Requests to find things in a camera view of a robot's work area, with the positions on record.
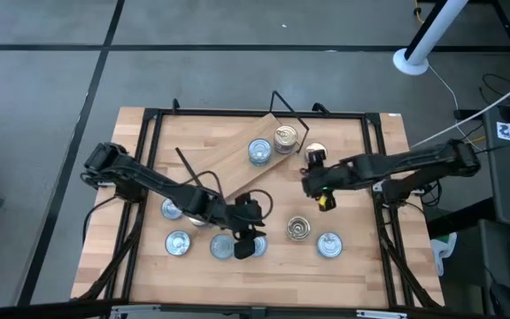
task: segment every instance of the gray concrete floor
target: gray concrete floor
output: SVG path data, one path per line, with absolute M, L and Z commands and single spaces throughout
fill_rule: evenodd
M 102 43 L 114 7 L 114 0 L 0 0 L 0 43 Z M 422 7 L 428 14 L 431 6 Z M 419 28 L 412 9 L 409 0 L 132 0 L 126 1 L 114 43 L 406 46 Z M 494 11 L 473 4 L 440 44 L 509 42 Z M 182 107 L 265 109 L 277 89 L 298 110 L 319 101 L 331 111 L 402 113 L 410 144 L 453 124 L 452 96 L 435 75 L 405 76 L 391 57 L 389 52 L 110 53 L 34 302 L 70 295 L 83 216 L 96 194 L 78 174 L 95 145 L 110 139 L 120 107 L 168 107 L 177 97 Z M 429 60 L 462 108 L 485 106 L 478 90 L 483 74 L 510 79 L 510 54 L 434 53 Z M 6 198 L 0 208 L 0 306 L 17 298 L 96 61 L 96 52 L 0 52 L 0 196 Z M 453 132 L 444 139 L 458 136 Z M 491 194 L 485 159 L 477 176 L 442 183 L 441 207 L 450 211 Z

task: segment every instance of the wooden table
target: wooden table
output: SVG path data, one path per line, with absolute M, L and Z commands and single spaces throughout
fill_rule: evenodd
M 131 154 L 135 153 L 143 110 L 121 108 L 113 132 L 112 141 L 123 144 Z M 175 147 L 185 154 L 200 152 L 255 120 L 252 117 L 165 115 L 155 170 L 168 177 L 182 176 L 185 168 Z M 400 115 L 382 113 L 381 120 L 387 153 L 407 151 Z M 295 119 L 281 118 L 280 121 L 296 124 Z M 305 122 L 310 127 L 305 145 L 325 144 L 328 148 L 326 165 L 365 152 L 360 121 L 305 119 Z M 370 132 L 376 152 L 373 128 Z M 151 134 L 147 135 L 147 141 L 145 145 L 150 145 Z M 142 163 L 146 162 L 148 151 L 145 146 Z M 199 229 L 187 218 L 169 221 L 160 212 L 163 197 L 150 193 L 130 300 L 161 304 L 387 307 L 369 191 L 336 191 L 337 208 L 322 213 L 316 202 L 302 192 L 298 170 L 304 166 L 302 155 L 293 155 L 244 188 L 245 191 L 260 188 L 271 193 L 274 211 L 265 220 L 267 226 L 263 229 L 267 233 L 266 253 L 243 261 L 233 258 L 219 261 L 211 256 L 209 244 L 213 236 L 228 234 L 228 231 Z M 102 189 L 97 193 L 96 202 L 112 194 L 113 188 Z M 267 209 L 267 200 L 257 198 L 263 210 Z M 409 201 L 421 204 L 415 196 Z M 73 297 L 84 293 L 110 261 L 122 207 L 121 200 L 114 200 L 93 214 L 73 285 Z M 293 242 L 287 238 L 287 221 L 295 215 L 304 216 L 312 225 L 306 241 Z M 410 269 L 430 296 L 443 305 L 424 216 L 415 208 L 404 206 L 399 208 L 399 220 Z M 166 235 L 173 230 L 186 230 L 191 236 L 192 247 L 182 257 L 171 256 L 165 250 Z M 337 233 L 344 242 L 344 250 L 338 258 L 324 259 L 316 252 L 316 240 L 325 231 Z M 399 273 L 394 265 L 392 273 L 398 302 L 404 304 Z M 124 274 L 125 265 L 121 265 L 114 296 L 120 295 Z

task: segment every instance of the wooden plank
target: wooden plank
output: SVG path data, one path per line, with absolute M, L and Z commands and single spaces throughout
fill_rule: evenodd
M 185 150 L 182 153 L 196 174 L 204 171 L 214 172 L 220 179 L 224 198 L 232 198 L 231 195 L 239 189 L 289 157 L 289 155 L 276 152 L 272 148 L 269 162 L 264 166 L 257 167 L 249 161 L 247 155 L 247 147 L 255 138 L 264 138 L 273 145 L 274 132 L 280 126 L 281 123 L 269 113 L 251 123 L 245 123 L 242 126 L 243 129 L 232 136 L 219 138 L 216 142 L 213 138 L 198 140 L 198 148 L 209 146 L 209 149 L 204 149 L 201 152 Z M 173 170 L 171 178 L 177 182 L 184 182 L 190 179 L 190 175 L 187 171 L 181 169 Z M 205 187 L 215 191 L 218 190 L 217 183 L 212 176 L 203 175 L 199 177 L 199 180 Z
M 245 125 L 256 120 L 249 117 L 165 116 L 155 169 L 173 178 L 186 174 L 174 151 L 175 146 L 181 147 L 184 152 L 199 154 L 239 133 Z M 364 151 L 359 121 L 305 121 L 311 128 L 307 143 L 321 142 L 328 148 L 326 165 Z M 140 125 L 141 119 L 135 122 Z M 293 126 L 297 124 L 294 119 L 281 119 L 281 122 Z M 382 124 L 387 152 L 406 151 L 402 119 L 382 114 Z M 116 127 L 115 132 L 122 131 L 127 133 Z M 113 139 L 117 141 L 119 136 L 114 133 Z M 228 232 L 214 228 L 198 229 L 184 218 L 168 221 L 160 213 L 163 198 L 151 194 L 137 256 L 131 301 L 284 307 L 387 307 L 371 195 L 366 190 L 337 191 L 338 208 L 321 213 L 315 201 L 306 198 L 301 190 L 298 169 L 304 165 L 302 156 L 290 156 L 239 190 L 261 188 L 269 191 L 275 202 L 274 211 L 266 220 L 267 226 L 262 229 L 268 234 L 267 252 L 262 257 L 245 261 L 219 261 L 213 258 L 209 253 L 210 240 L 215 234 Z M 97 201 L 107 198 L 107 191 L 100 190 Z M 262 197 L 257 199 L 260 199 L 265 210 L 266 200 Z M 418 199 L 409 200 L 416 204 Z M 115 241 L 120 207 L 112 203 L 94 214 L 73 296 L 88 289 L 99 271 L 109 262 L 106 256 L 108 252 L 111 256 L 110 247 Z M 410 206 L 400 208 L 399 212 L 407 262 L 430 295 L 443 304 L 424 217 Z M 296 214 L 305 216 L 313 226 L 310 237 L 303 242 L 292 242 L 285 235 L 287 220 Z M 164 248 L 166 235 L 172 230 L 186 230 L 192 237 L 190 252 L 181 258 L 168 255 Z M 324 231 L 334 231 L 342 237 L 344 251 L 339 258 L 325 260 L 318 257 L 315 241 Z M 401 300 L 398 272 L 394 269 L 393 274 Z

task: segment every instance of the tin can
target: tin can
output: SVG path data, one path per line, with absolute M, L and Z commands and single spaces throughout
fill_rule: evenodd
M 165 248 L 173 256 L 182 256 L 190 249 L 190 236 L 182 230 L 175 230 L 166 237 Z
M 321 256 L 326 258 L 335 258 L 342 253 L 344 245 L 342 244 L 342 239 L 338 235 L 332 232 L 327 232 L 318 237 L 317 248 L 318 253 Z
M 210 253 L 219 260 L 226 260 L 234 254 L 234 239 L 228 235 L 219 234 L 212 238 Z
M 306 163 L 308 162 L 308 155 L 310 154 L 310 152 L 319 151 L 319 150 L 324 150 L 324 152 L 326 153 L 326 156 L 328 156 L 328 150 L 326 149 L 326 146 L 324 146 L 320 143 L 311 143 L 308 146 L 306 146 L 306 149 L 305 149 Z
M 249 161 L 255 166 L 264 166 L 271 158 L 271 144 L 263 138 L 256 138 L 247 148 Z
M 267 250 L 267 239 L 265 237 L 255 238 L 255 253 L 253 257 L 259 257 Z
M 289 125 L 283 125 L 274 132 L 274 150 L 289 154 L 297 143 L 297 131 Z
M 170 198 L 163 201 L 163 205 L 160 207 L 160 212 L 168 220 L 174 221 L 182 217 L 182 210 L 174 205 Z
M 207 222 L 202 222 L 202 221 L 199 221 L 199 220 L 194 219 L 194 218 L 192 218 L 192 217 L 189 217 L 188 219 L 189 219 L 189 220 L 192 222 L 192 224 L 193 224 L 194 226 L 196 226 L 196 227 L 203 227 L 203 226 L 205 226 L 205 225 L 207 225 L 207 224 L 208 224 Z
M 287 224 L 287 234 L 292 240 L 303 240 L 310 234 L 310 222 L 300 216 L 291 218 Z

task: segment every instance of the white base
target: white base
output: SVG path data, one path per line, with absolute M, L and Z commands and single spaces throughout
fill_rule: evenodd
M 419 65 L 412 65 L 406 61 L 406 49 L 401 49 L 393 55 L 393 64 L 397 67 L 398 71 L 408 75 L 421 75 L 429 69 L 429 61 L 425 58 Z

